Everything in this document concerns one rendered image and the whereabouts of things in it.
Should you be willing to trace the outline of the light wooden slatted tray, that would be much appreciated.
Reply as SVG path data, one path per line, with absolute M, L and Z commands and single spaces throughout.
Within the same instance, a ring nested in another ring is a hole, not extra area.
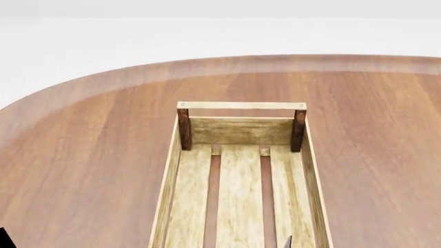
M 261 159 L 276 244 L 334 248 L 305 103 L 180 102 L 148 248 L 203 248 L 212 159 L 220 158 L 215 248 L 264 248 Z

